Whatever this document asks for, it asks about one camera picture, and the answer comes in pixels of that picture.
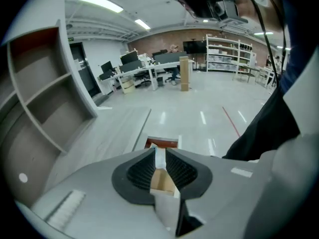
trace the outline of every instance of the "trash bin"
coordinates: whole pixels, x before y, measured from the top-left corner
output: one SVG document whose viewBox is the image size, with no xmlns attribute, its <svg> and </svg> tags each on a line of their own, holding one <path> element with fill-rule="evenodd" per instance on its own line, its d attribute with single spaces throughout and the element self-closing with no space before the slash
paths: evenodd
<svg viewBox="0 0 319 239">
<path fill-rule="evenodd" d="M 157 80 L 158 80 L 158 86 L 159 86 L 159 87 L 164 86 L 163 77 L 158 77 Z"/>
</svg>

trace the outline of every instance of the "person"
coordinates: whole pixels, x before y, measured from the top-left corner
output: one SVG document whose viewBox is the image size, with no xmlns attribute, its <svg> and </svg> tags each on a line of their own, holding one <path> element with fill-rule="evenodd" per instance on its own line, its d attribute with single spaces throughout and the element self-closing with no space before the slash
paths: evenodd
<svg viewBox="0 0 319 239">
<path fill-rule="evenodd" d="M 279 86 L 268 101 L 223 158 L 237 160 L 259 159 L 261 154 L 277 149 L 285 141 L 296 137 L 300 132 L 296 121 L 283 100 L 284 94 L 291 88 L 318 45 L 318 32 L 309 36 L 307 18 L 311 18 L 310 8 L 316 8 L 316 0 L 273 0 L 279 9 L 284 24 L 287 25 L 291 50 L 286 71 Z M 236 0 L 240 17 L 248 17 L 259 22 L 257 12 L 251 0 Z M 276 32 L 282 31 L 282 23 L 277 10 L 268 1 L 268 6 L 258 5 L 265 28 Z"/>
<path fill-rule="evenodd" d="M 170 53 L 176 53 L 176 52 L 178 52 L 178 46 L 176 46 L 175 44 L 172 44 L 169 49 L 170 49 Z M 178 67 L 179 67 L 179 66 L 174 67 L 174 68 L 173 68 L 173 72 L 172 72 L 172 74 L 171 74 L 171 83 L 172 83 L 172 85 L 174 85 L 174 86 L 176 85 L 175 79 L 176 79 L 176 76 L 178 75 Z"/>
<path fill-rule="evenodd" d="M 278 80 L 280 81 L 280 79 L 281 79 L 281 62 L 280 62 L 280 57 L 277 56 L 274 62 L 275 62 L 275 68 L 276 68 Z M 267 84 L 269 84 L 271 81 L 272 81 L 272 79 L 269 78 Z"/>
<path fill-rule="evenodd" d="M 266 66 L 270 67 L 271 66 L 271 61 L 270 61 L 270 56 L 268 55 L 267 60 L 266 60 Z"/>
<path fill-rule="evenodd" d="M 277 74 L 278 74 L 278 79 L 280 80 L 280 76 L 281 76 L 280 56 L 277 56 L 277 57 L 276 57 L 275 67 L 276 67 L 276 72 L 277 72 Z"/>
</svg>

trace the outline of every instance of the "tall cardboard box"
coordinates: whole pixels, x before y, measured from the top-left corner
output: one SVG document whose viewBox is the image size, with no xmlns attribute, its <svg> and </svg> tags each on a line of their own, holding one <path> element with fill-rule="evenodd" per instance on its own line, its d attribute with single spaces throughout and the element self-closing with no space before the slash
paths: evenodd
<svg viewBox="0 0 319 239">
<path fill-rule="evenodd" d="M 179 57 L 180 62 L 180 84 L 182 91 L 188 91 L 189 75 L 188 75 L 188 57 Z"/>
</svg>

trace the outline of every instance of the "red floor line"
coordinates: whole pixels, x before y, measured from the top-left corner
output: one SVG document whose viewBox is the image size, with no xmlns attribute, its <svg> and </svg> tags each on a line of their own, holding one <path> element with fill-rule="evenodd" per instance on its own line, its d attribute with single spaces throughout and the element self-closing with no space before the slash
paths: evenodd
<svg viewBox="0 0 319 239">
<path fill-rule="evenodd" d="M 238 132 L 237 128 L 235 127 L 234 122 L 231 120 L 231 118 L 230 118 L 230 116 L 228 115 L 227 111 L 225 110 L 224 106 L 222 106 L 222 107 L 223 107 L 223 110 L 224 110 L 224 112 L 226 113 L 227 117 L 229 118 L 230 123 L 233 125 L 233 128 L 235 129 L 235 131 L 236 131 L 236 133 L 237 133 L 238 137 L 240 137 L 240 134 L 239 134 L 239 132 Z"/>
</svg>

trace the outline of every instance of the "doorway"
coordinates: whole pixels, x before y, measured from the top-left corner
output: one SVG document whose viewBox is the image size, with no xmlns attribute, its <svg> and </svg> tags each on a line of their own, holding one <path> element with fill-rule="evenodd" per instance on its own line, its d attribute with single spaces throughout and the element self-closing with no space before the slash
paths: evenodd
<svg viewBox="0 0 319 239">
<path fill-rule="evenodd" d="M 89 92 L 91 97 L 94 97 L 98 93 L 101 92 L 100 88 L 98 87 L 94 76 L 91 72 L 89 63 L 87 62 L 82 43 L 73 43 L 70 44 L 71 52 L 73 59 L 78 59 L 81 70 L 79 70 L 80 77 L 84 83 L 85 88 Z"/>
</svg>

